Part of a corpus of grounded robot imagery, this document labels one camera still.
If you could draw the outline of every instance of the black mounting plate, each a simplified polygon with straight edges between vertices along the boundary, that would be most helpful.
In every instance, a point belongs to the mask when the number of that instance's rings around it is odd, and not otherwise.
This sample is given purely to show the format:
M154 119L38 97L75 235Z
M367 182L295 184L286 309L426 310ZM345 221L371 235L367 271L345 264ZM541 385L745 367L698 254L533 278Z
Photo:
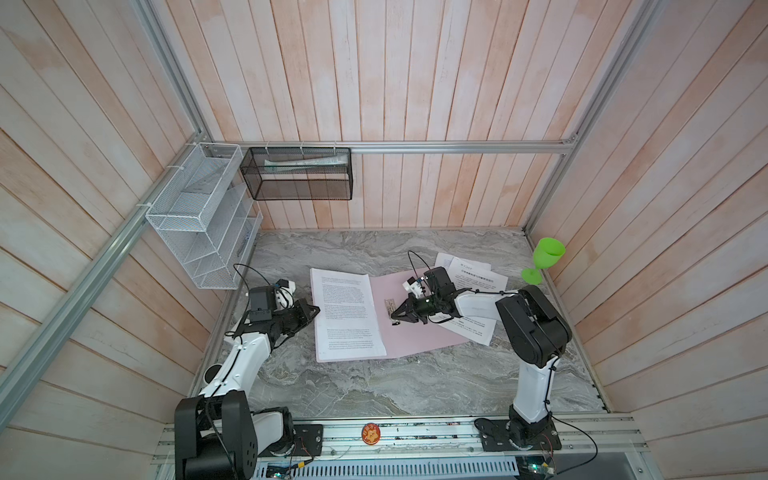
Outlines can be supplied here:
M507 423L509 423L509 420L489 420L489 421L493 423L495 426L505 431L507 429ZM521 451L519 448L514 446L512 442L509 441L509 439L505 439L503 442L497 442L490 435L484 435L482 433L479 433L479 435L480 435L480 442L482 443L483 452ZM534 446L531 450L532 451L539 450L538 446L540 445L541 450L545 450L548 452L550 450L550 446L549 446L550 442L552 444L552 447L551 447L552 450L560 450L563 448L563 445L560 442L560 435L558 434L557 429L554 427L554 421L552 420L552 418L549 419L549 422L547 423L547 426L544 428L544 430L542 430L541 433L538 434L534 439L534 442L533 442Z
M319 457L323 450L323 426L314 423L293 424L293 430L296 432L296 441L293 445L293 455L295 457ZM277 458L266 449L259 454L259 458Z

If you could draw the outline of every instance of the robotic arm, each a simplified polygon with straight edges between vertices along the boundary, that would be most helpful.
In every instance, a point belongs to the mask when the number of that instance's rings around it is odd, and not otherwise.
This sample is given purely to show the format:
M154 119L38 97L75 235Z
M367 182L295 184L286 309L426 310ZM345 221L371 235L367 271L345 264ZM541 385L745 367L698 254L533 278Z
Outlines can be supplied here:
M430 295L425 294L421 282ZM408 299L392 312L394 321L443 323L461 317L501 320L512 349L520 357L518 391L509 408L508 437L521 450L535 445L536 436L551 423L547 404L552 377L572 338L570 327L547 297L533 285L500 293L457 290L442 267L427 270L422 279L411 278L403 286L409 292ZM479 420L475 424L484 433L492 434L489 424Z
M229 356L205 372L208 385L200 395L176 407L176 478L251 478L263 450L274 455L293 450L288 409L251 415L246 392L270 353L320 312L304 299L294 300L295 290L296 284L287 280L249 290L250 307L231 333ZM221 433L216 420L221 420ZM207 430L213 433L203 435Z

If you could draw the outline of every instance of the mesh organizer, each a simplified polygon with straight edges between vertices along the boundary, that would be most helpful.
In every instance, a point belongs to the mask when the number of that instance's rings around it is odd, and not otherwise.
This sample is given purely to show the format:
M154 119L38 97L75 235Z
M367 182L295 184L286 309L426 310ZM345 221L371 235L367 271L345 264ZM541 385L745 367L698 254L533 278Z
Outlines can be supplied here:
M237 145L197 145L147 214L198 288L237 288L233 264L247 260L261 225L261 212L248 216L246 184L227 189L241 157Z
M255 200L352 200L352 151L251 147L240 172Z
M147 212L155 230L203 232L243 159L240 145L198 144Z

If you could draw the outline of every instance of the open folder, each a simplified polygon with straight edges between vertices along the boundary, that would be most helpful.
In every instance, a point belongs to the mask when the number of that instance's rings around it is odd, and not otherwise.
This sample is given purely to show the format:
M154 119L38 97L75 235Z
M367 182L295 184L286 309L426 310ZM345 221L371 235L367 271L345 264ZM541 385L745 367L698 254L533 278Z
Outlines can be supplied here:
M434 323L392 325L387 304L406 300L402 284L412 276L411 270L370 277L312 269L313 303L320 307L314 321L317 362L396 359L467 342Z

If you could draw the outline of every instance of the white cylinder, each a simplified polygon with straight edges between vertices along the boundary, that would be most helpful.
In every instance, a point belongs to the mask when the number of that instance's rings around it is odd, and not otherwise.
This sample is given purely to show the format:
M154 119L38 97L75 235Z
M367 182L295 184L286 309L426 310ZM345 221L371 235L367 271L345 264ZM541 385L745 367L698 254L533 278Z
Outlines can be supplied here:
M518 375L518 392L512 405L515 411L528 423L538 422L547 416L545 400L549 399L552 391L554 372L552 366L557 366L560 357L553 357L543 369L536 365L520 360Z

